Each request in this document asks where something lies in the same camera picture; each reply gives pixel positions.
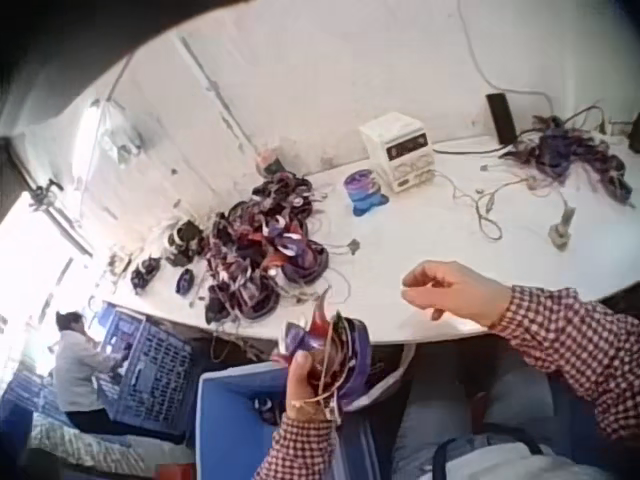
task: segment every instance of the red object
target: red object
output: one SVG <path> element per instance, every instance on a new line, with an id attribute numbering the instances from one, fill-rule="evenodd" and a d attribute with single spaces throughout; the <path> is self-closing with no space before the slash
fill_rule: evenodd
<path id="1" fill-rule="evenodd" d="M 155 480 L 195 480 L 196 464 L 195 463 L 171 463 L 166 465 L 158 465 L 156 474 L 153 476 Z"/>

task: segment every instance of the left hand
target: left hand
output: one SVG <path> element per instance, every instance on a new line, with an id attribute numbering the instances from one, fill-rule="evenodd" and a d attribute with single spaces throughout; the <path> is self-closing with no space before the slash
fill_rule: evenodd
<path id="1" fill-rule="evenodd" d="M 313 360 L 308 352 L 298 351 L 289 366 L 287 378 L 287 416 L 301 422 L 323 422 L 327 418 L 319 402 L 303 402 L 316 396 L 307 375 Z"/>

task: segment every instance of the white wire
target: white wire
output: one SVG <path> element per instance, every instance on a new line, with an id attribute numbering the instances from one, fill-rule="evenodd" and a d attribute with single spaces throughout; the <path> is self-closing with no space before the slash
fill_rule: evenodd
<path id="1" fill-rule="evenodd" d="M 467 48 L 469 50 L 469 55 L 471 56 L 471 60 L 473 61 L 473 65 L 476 68 L 476 71 L 478 72 L 478 74 L 480 74 L 482 79 L 485 81 L 485 83 L 489 85 L 491 88 L 501 92 L 505 92 L 505 93 L 544 97 L 544 99 L 547 101 L 547 104 L 549 105 L 549 110 L 551 111 L 551 115 L 553 115 L 553 112 L 554 112 L 553 100 L 551 100 L 551 97 L 549 96 L 549 94 L 541 90 L 522 90 L 522 89 L 515 89 L 515 88 L 499 87 L 498 85 L 493 83 L 491 80 L 489 80 L 487 75 L 484 73 L 484 70 L 482 70 L 482 67 L 480 66 L 480 62 L 478 61 L 478 57 L 476 56 L 476 52 L 473 48 L 473 43 L 471 42 L 471 35 L 469 34 L 469 28 L 467 27 L 467 21 L 465 20 L 464 14 L 462 12 L 462 0 L 458 0 L 458 16 L 460 17 L 460 22 L 462 23 L 462 31 L 464 32 L 465 39 L 467 40 Z"/>

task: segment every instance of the dark hair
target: dark hair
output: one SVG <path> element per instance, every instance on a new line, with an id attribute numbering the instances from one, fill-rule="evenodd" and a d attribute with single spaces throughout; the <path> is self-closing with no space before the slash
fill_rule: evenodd
<path id="1" fill-rule="evenodd" d="M 65 330 L 73 330 L 71 325 L 82 321 L 83 319 L 80 312 L 56 313 L 56 325 L 58 326 L 58 330 L 61 332 L 64 332 Z"/>

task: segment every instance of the hand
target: hand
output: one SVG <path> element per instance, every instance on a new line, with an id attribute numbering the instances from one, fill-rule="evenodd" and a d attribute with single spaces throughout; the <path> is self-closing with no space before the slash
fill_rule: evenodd
<path id="1" fill-rule="evenodd" d="M 423 262 L 402 285 L 402 298 L 414 307 L 448 311 L 483 327 L 496 323 L 511 301 L 511 288 L 458 262 Z"/>
<path id="2" fill-rule="evenodd" d="M 316 396 L 307 374 L 311 369 L 313 360 L 308 352 L 299 351 L 293 357 L 289 366 L 287 378 L 287 416 L 292 420 L 302 422 L 326 421 L 322 405 L 319 402 L 303 402 Z"/>

